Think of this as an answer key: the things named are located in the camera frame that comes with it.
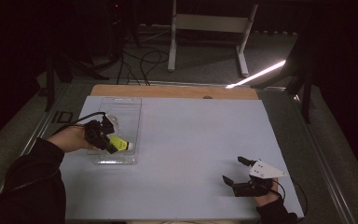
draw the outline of clear plastic container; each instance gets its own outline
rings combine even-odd
[[[135,164],[137,162],[141,106],[141,98],[104,97],[102,99],[100,111],[105,112],[114,124],[115,132],[112,134],[131,143],[131,148],[113,154],[106,150],[98,150],[95,160],[97,164]]]

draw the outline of table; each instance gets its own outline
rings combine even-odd
[[[233,93],[236,100],[230,100],[229,94]],[[232,190],[227,187],[221,175],[227,175],[234,180],[243,180],[243,165],[236,162],[239,154],[245,153],[237,147],[227,147],[227,144],[238,144],[242,139],[257,138],[259,132],[273,135],[269,120],[263,117],[261,121],[267,125],[260,125],[262,131],[257,130],[256,123],[259,122],[257,113],[264,110],[263,105],[256,99],[255,91],[245,88],[226,90],[214,87],[130,87],[130,86],[106,86],[97,85],[91,94],[116,95],[116,96],[153,96],[143,97],[143,115],[155,115],[156,118],[143,117],[140,124],[139,135],[139,161],[135,165],[95,165],[83,150],[68,154],[62,163],[62,179],[67,187],[67,219],[76,220],[200,220],[200,219],[256,219],[255,204],[252,199],[235,198]],[[194,99],[203,96],[215,99]],[[251,116],[237,119],[239,102],[240,115],[244,112],[254,112]],[[82,110],[82,115],[89,114],[93,108],[87,106]],[[186,110],[187,105],[192,105],[194,111],[204,110],[202,116],[193,119],[191,123],[183,120],[172,122],[170,114],[182,109],[184,112],[176,114],[191,118],[191,110]],[[232,116],[225,120],[217,120],[219,113],[212,111],[222,110],[230,106]],[[213,119],[216,131],[202,129],[200,122],[205,119]],[[249,124],[252,129],[247,133],[233,132],[224,136],[227,127],[233,129],[242,124]],[[180,125],[185,125],[185,132],[180,133],[186,141],[181,144],[173,144],[177,138],[175,128],[180,130]],[[197,139],[202,144],[194,144],[194,133],[192,130],[199,128],[202,135]],[[208,137],[220,134],[219,139],[225,141],[208,141]],[[266,158],[264,161],[279,163],[278,168],[287,169],[284,165],[281,152],[276,145],[276,140],[263,138],[264,147],[274,147],[273,150],[253,150],[253,154],[247,150],[250,157],[260,156]],[[255,147],[248,141],[246,148]],[[168,150],[167,148],[178,147],[181,150]],[[201,150],[207,147],[208,153]],[[224,148],[230,153],[223,153]],[[290,180],[282,180],[286,189],[286,201],[289,210],[295,210],[300,216],[302,211],[299,207],[293,186]]]

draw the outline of gripper camera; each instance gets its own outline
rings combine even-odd
[[[88,142],[90,142],[91,144],[96,146],[97,148],[106,150],[110,154],[113,154],[119,150],[123,150],[122,148],[117,148],[115,146],[115,144],[112,144],[111,139],[109,139],[109,137],[107,136],[108,134],[115,132],[115,127],[113,125],[114,122],[111,119],[109,119],[106,116],[106,113],[104,113],[104,112],[95,112],[95,113],[87,115],[86,117],[83,117],[83,118],[75,120],[71,123],[65,124],[65,125],[61,126],[61,128],[58,129],[55,133],[58,133],[70,126],[78,126],[77,123],[79,121],[88,119],[88,118],[91,118],[91,117],[97,116],[97,115],[102,115],[103,120],[98,121],[96,119],[93,119],[93,120],[89,121],[88,123],[84,124],[84,129],[85,129],[84,138]]]
[[[223,175],[223,181],[234,191],[235,197],[259,197],[268,194],[272,188],[272,178],[287,176],[287,173],[270,166],[262,161],[249,161],[244,157],[238,157],[238,161],[246,166],[252,166],[247,183],[234,183],[233,180]]]

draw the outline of black cable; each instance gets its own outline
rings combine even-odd
[[[292,177],[290,177],[290,178],[291,178],[292,181],[295,183],[295,186],[300,189],[301,193],[302,193],[303,196],[304,196],[304,201],[305,201],[304,217],[300,218],[300,219],[297,221],[297,223],[299,223],[300,221],[302,221],[302,220],[305,218],[305,216],[306,216],[307,213],[308,213],[308,198],[307,198],[307,195],[305,194],[304,190],[298,185],[298,183],[297,183]]]
[[[108,80],[109,77],[103,77],[100,74],[94,72],[93,70],[89,69],[86,65],[84,65],[83,63],[72,59],[70,56],[68,56],[65,52],[63,52],[62,50],[56,49],[58,52],[58,55],[61,56],[63,59],[65,59],[69,64],[71,64],[73,67],[82,70],[83,72],[85,72],[87,75],[94,77],[95,79],[100,79],[100,80]]]
[[[129,71],[127,73],[127,84],[130,82],[130,77],[129,74],[131,74],[133,76],[133,78],[135,79],[135,81],[138,83],[138,85],[141,85],[141,83],[139,82],[138,78],[136,77],[135,74],[133,74],[133,72],[131,71],[131,66],[129,63],[125,63],[124,60],[122,61],[124,63],[124,65],[126,65],[127,70]]]
[[[78,122],[80,122],[80,121],[82,121],[84,119],[91,118],[91,117],[96,116],[96,115],[104,115],[104,116],[106,116],[106,113],[105,112],[95,112],[95,113],[89,114],[89,115],[87,115],[87,116],[85,116],[85,117],[83,117],[81,119],[77,119],[77,120],[72,121],[70,123],[64,124],[54,134],[59,133],[60,131],[66,129],[66,128],[70,127],[70,126],[79,126],[79,125],[76,125]]]
[[[157,65],[159,65],[160,63],[165,63],[165,62],[167,62],[167,61],[169,60],[169,56],[168,56],[168,53],[167,53],[167,52],[164,52],[164,51],[159,50],[159,49],[155,49],[155,48],[151,48],[151,47],[143,47],[143,49],[153,49],[153,50],[147,52],[147,53],[144,54],[141,58],[139,58],[139,57],[137,57],[137,56],[135,56],[135,55],[133,55],[133,54],[130,54],[130,53],[126,52],[126,51],[124,51],[124,53],[127,54],[127,55],[129,55],[129,56],[131,56],[132,58],[135,58],[135,59],[140,60],[140,69],[141,69],[142,75],[143,75],[143,77],[144,77],[144,79],[145,79],[145,84],[148,85],[148,86],[150,86],[150,83],[149,83],[149,81],[148,81],[147,76],[150,74],[150,72],[151,72],[153,69],[155,69],[155,68],[157,67]],[[145,59],[146,56],[148,56],[148,55],[150,55],[150,54],[153,54],[153,53],[158,53],[158,60],[157,60],[157,61],[153,62],[153,61],[149,61],[149,60],[146,60],[146,59]],[[164,54],[164,55],[166,56],[166,58],[163,59],[163,60],[161,60],[162,54]],[[145,72],[144,67],[143,67],[144,63],[152,63],[153,66],[152,66],[147,72]]]
[[[123,70],[123,64],[124,64],[123,57],[124,57],[123,52],[121,52],[121,56],[120,56],[121,64],[120,64],[120,69],[118,70],[116,85],[118,85],[118,81],[120,80],[121,77],[121,71]]]
[[[275,190],[272,190],[272,189],[271,190],[274,191],[275,193],[279,194],[281,196],[281,198],[284,200],[286,198],[286,191],[284,190],[284,187],[278,181],[272,180],[272,182],[277,183],[281,187],[281,189],[283,191],[283,197],[280,193],[276,192]]]

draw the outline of white metal frame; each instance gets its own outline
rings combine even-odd
[[[240,63],[241,74],[244,77],[249,76],[248,67],[246,65],[243,51],[246,42],[252,29],[255,18],[255,12],[258,5],[253,5],[249,17],[218,17],[218,16],[203,16],[176,13],[176,0],[172,0],[172,26],[171,26],[171,48],[168,60],[168,71],[175,70],[176,61],[176,30],[203,30],[203,31],[220,31],[231,33],[242,33],[243,39],[241,45],[237,46],[238,61]]]

